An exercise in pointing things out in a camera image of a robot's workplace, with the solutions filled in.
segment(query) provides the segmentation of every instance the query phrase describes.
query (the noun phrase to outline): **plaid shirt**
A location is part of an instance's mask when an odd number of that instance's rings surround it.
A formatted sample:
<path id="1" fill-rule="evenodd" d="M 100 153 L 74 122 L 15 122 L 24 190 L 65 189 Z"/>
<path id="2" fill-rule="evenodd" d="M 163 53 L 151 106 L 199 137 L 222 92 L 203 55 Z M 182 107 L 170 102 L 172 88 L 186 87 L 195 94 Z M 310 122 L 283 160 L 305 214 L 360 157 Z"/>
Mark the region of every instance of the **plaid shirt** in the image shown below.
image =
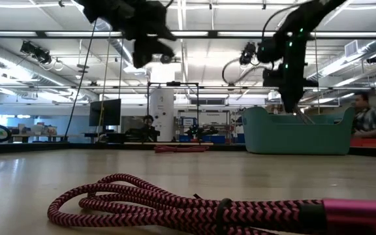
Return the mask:
<path id="1" fill-rule="evenodd" d="M 354 118 L 354 129 L 357 131 L 373 131 L 376 129 L 376 109 L 366 108 Z"/>

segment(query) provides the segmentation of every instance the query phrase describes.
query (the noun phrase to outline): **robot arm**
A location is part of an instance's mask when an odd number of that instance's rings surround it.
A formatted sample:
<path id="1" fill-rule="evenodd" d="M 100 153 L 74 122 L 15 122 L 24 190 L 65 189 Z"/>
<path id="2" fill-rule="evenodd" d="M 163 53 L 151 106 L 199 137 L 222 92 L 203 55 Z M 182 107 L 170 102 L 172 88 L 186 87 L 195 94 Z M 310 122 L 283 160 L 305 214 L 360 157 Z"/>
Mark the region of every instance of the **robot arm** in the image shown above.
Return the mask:
<path id="1" fill-rule="evenodd" d="M 174 57 L 173 50 L 158 39 L 176 40 L 166 26 L 166 7 L 159 1 L 146 0 L 73 0 L 93 23 L 101 18 L 121 31 L 127 40 L 135 40 L 133 64 L 141 68 L 152 60 L 153 54 Z"/>
<path id="2" fill-rule="evenodd" d="M 264 86 L 279 88 L 285 111 L 294 111 L 304 94 L 304 86 L 318 86 L 318 82 L 307 81 L 304 78 L 306 44 L 308 40 L 313 40 L 310 32 L 327 14 L 345 1 L 313 0 L 301 3 L 287 16 L 285 23 L 271 39 L 263 40 L 262 33 L 262 42 L 257 51 L 258 60 L 263 63 L 273 63 L 283 59 L 283 63 L 277 70 L 264 70 Z M 276 12 L 270 19 L 289 8 Z"/>

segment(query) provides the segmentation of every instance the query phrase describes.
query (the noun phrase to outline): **teal bin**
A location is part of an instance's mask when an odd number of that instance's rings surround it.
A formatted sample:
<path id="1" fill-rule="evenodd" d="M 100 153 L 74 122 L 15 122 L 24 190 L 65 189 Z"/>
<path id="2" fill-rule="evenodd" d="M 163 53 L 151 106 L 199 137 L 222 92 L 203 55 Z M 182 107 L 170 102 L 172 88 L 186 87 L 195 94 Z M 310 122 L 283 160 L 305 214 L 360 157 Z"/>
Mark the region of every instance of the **teal bin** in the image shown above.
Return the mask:
<path id="1" fill-rule="evenodd" d="M 246 149 L 259 154 L 346 155 L 351 145 L 354 109 L 342 114 L 309 116 L 271 115 L 262 107 L 243 113 Z"/>

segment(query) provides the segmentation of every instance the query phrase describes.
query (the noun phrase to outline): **black screen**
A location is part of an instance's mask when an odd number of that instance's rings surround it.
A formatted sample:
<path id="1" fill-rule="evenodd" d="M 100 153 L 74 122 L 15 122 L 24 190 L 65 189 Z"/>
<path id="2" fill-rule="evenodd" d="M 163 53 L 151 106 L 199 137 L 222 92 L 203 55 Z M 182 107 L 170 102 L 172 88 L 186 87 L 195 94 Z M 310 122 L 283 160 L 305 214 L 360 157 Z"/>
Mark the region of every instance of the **black screen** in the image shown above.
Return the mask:
<path id="1" fill-rule="evenodd" d="M 99 118 L 101 115 L 101 105 L 104 106 L 102 113 L 102 126 L 120 125 L 121 119 L 121 99 L 92 102 L 91 110 L 89 111 L 89 126 L 96 127 L 99 125 Z"/>

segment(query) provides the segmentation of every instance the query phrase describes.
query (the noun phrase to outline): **red cable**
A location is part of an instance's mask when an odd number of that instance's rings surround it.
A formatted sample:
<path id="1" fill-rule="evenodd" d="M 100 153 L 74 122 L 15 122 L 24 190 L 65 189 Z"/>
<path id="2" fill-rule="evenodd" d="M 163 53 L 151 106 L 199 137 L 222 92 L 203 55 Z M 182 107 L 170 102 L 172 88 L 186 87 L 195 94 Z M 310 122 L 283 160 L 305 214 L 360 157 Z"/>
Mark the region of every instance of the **red cable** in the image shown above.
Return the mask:
<path id="1" fill-rule="evenodd" d="M 154 148 L 155 153 L 165 153 L 165 152 L 173 152 L 173 153 L 202 153 L 208 150 L 208 146 L 194 146 L 189 148 L 178 148 L 178 147 L 170 147 L 170 146 L 156 146 Z"/>
<path id="2" fill-rule="evenodd" d="M 112 183 L 115 181 L 125 181 L 136 187 Z M 96 192 L 111 194 L 96 196 Z M 88 193 L 88 197 L 79 201 L 80 207 L 111 214 L 75 215 L 59 211 L 64 203 L 85 193 Z M 150 208 L 118 202 L 132 202 Z M 50 204 L 48 217 L 51 222 L 67 227 L 159 225 L 191 234 L 217 234 L 217 207 L 220 203 L 218 200 L 173 195 L 134 176 L 113 174 L 98 183 L 67 191 Z M 300 204 L 321 204 L 321 201 L 233 201 L 222 211 L 222 229 L 228 235 L 275 235 L 256 228 L 314 234 L 301 226 L 298 217 Z"/>

